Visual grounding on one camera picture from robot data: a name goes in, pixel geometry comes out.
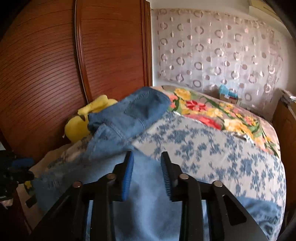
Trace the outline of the stack of papers on sideboard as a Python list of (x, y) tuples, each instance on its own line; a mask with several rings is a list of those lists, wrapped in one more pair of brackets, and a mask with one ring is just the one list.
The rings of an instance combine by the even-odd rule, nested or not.
[(296, 101), (295, 95), (293, 95), (290, 91), (280, 88), (280, 99), (279, 103), (281, 102), (285, 106), (292, 105)]

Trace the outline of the butterfly embroidered cushion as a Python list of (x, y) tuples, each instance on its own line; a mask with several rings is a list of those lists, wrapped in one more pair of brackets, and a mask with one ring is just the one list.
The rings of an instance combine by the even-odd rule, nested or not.
[[(72, 144), (66, 144), (58, 149), (49, 151), (36, 165), (30, 168), (30, 171), (34, 173), (35, 177), (39, 177), (43, 174), (47, 166), (61, 157), (62, 153), (69, 149)], [(39, 209), (38, 204), (35, 203), (31, 207), (27, 206), (27, 201), (35, 195), (35, 189), (31, 181), (26, 181), (24, 184), (21, 184), (16, 189), (18, 197), (21, 203), (21, 209), (25, 216), (25, 222), (31, 232), (39, 223), (43, 217), (43, 212)]]

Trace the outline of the circle patterned sheer curtain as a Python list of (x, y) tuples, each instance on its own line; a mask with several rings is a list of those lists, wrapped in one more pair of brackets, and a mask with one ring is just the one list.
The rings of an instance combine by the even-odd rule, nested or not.
[(208, 95), (225, 87), (270, 116), (284, 66), (278, 33), (266, 23), (199, 9), (155, 9), (159, 80)]

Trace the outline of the yellow plush pillow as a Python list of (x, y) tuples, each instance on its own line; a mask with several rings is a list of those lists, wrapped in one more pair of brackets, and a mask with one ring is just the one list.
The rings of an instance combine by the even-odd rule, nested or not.
[(64, 128), (64, 135), (75, 144), (90, 134), (88, 130), (89, 114), (98, 113), (117, 103), (115, 99), (109, 99), (107, 95), (101, 95), (90, 102), (70, 118)]

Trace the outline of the colourful floral blanket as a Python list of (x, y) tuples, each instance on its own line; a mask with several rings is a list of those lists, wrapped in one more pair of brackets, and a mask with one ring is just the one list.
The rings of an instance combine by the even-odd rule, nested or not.
[(171, 100), (169, 111), (209, 127), (247, 137), (256, 146), (278, 158), (280, 144), (273, 126), (265, 119), (234, 104), (176, 86), (154, 86)]

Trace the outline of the wall air conditioner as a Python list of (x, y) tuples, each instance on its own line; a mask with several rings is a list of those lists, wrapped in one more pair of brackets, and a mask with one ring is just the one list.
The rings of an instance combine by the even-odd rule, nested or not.
[(265, 12), (266, 14), (272, 16), (273, 18), (281, 21), (280, 17), (276, 14), (276, 12), (265, 2), (262, 0), (249, 0), (249, 6), (252, 6), (258, 10)]

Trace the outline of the blue floral white quilt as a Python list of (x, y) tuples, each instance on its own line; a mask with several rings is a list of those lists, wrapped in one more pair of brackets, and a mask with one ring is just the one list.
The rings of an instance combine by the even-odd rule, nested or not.
[(177, 240), (181, 205), (165, 192), (161, 153), (193, 178), (219, 180), (238, 198), (268, 240), (276, 240), (285, 210), (285, 169), (281, 160), (230, 133), (207, 127), (179, 114), (165, 113), (150, 128), (130, 137), (101, 125), (82, 153), (52, 162), (43, 179), (53, 200), (76, 180), (96, 181), (119, 163), (125, 151), (134, 152), (128, 201), (117, 203), (118, 240)]

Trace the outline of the blue denim jeans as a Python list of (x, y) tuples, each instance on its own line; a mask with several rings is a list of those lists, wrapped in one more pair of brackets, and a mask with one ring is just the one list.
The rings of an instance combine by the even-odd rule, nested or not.
[(153, 160), (122, 140), (109, 128), (99, 128), (86, 151), (70, 162), (55, 161), (35, 179), (37, 203), (48, 211), (75, 181), (97, 181), (121, 163), (127, 151), (134, 155), (130, 187), (123, 202), (114, 202), (117, 240), (177, 240), (181, 204), (170, 202), (159, 161)]
[(107, 138), (127, 141), (158, 121), (170, 104), (164, 93), (143, 87), (99, 113), (89, 114), (88, 130), (93, 135), (104, 133)]

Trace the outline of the wooden louvered wardrobe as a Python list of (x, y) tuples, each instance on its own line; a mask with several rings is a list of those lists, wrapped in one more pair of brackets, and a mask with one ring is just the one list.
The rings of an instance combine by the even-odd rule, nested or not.
[(79, 108), (151, 85), (148, 1), (1, 1), (1, 142), (35, 176)]

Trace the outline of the folded blue denim jeans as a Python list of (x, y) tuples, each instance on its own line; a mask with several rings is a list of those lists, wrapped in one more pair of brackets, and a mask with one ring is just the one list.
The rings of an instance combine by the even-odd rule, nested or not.
[(164, 93), (143, 87), (99, 113), (89, 114), (88, 130), (93, 135), (104, 133), (107, 138), (127, 141), (158, 121), (170, 104)]

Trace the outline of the cardboard box with blue bag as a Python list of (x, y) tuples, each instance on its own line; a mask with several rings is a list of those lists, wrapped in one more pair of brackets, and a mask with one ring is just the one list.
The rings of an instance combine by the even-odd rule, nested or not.
[(233, 89), (228, 89), (226, 85), (220, 85), (219, 99), (234, 105), (239, 105), (241, 102), (238, 93)]

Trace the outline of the long wooden sideboard cabinet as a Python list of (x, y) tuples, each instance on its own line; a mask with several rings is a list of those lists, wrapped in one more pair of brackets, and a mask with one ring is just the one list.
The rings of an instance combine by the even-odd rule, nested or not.
[(287, 183), (287, 207), (295, 205), (295, 113), (281, 99), (272, 119), (280, 143), (281, 161)]

